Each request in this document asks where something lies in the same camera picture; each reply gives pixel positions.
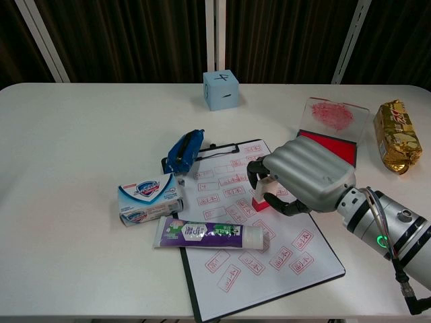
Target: white table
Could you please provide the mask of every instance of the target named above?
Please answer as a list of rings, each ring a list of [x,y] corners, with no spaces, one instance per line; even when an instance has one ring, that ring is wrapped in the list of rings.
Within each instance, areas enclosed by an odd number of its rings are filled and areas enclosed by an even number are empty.
[[[153,250],[156,221],[124,227],[117,186],[160,174],[178,138],[204,145],[293,139],[310,96],[372,114],[399,98],[424,154],[405,175],[383,166],[372,120],[358,148],[358,186],[370,185],[428,218],[431,93],[403,85],[241,85],[241,107],[210,112],[199,84],[37,84],[0,92],[0,316],[192,316],[180,253]],[[341,224],[315,215],[343,278],[236,318],[409,317],[393,269]],[[430,292],[413,282],[419,297]],[[431,318],[428,310],[422,317]]]

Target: dark curtain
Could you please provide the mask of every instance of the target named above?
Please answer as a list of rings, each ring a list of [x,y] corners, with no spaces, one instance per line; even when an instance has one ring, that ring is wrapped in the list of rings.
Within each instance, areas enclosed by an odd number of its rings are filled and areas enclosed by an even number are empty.
[[[51,72],[14,0],[0,1],[0,89],[21,82],[52,82]]]
[[[226,68],[242,83],[331,83],[357,0],[228,0]]]
[[[342,82],[431,90],[431,1],[373,1]]]
[[[72,82],[202,81],[205,2],[36,0]]]

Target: toothpaste tube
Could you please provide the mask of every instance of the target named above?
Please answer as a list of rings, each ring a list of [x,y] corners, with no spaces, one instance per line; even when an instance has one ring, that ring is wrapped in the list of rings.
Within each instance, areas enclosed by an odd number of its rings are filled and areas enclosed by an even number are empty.
[[[239,224],[192,222],[161,217],[153,246],[262,250],[263,230],[261,227]]]

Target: blue logo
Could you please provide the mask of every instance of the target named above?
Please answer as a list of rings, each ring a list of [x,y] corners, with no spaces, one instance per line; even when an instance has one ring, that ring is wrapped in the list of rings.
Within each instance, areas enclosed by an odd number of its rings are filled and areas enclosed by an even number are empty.
[[[146,217],[147,217],[147,214],[145,212],[134,212],[127,216],[127,220],[133,223],[140,223]]]
[[[145,197],[150,197],[154,192],[157,192],[160,187],[160,182],[149,180],[136,186],[135,194],[140,194]]]

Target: green indicator light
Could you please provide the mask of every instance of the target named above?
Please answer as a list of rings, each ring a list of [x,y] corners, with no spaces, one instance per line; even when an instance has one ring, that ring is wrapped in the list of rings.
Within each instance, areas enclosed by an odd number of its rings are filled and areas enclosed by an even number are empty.
[[[377,243],[382,248],[387,248],[386,241],[388,240],[387,236],[378,236],[377,237]]]

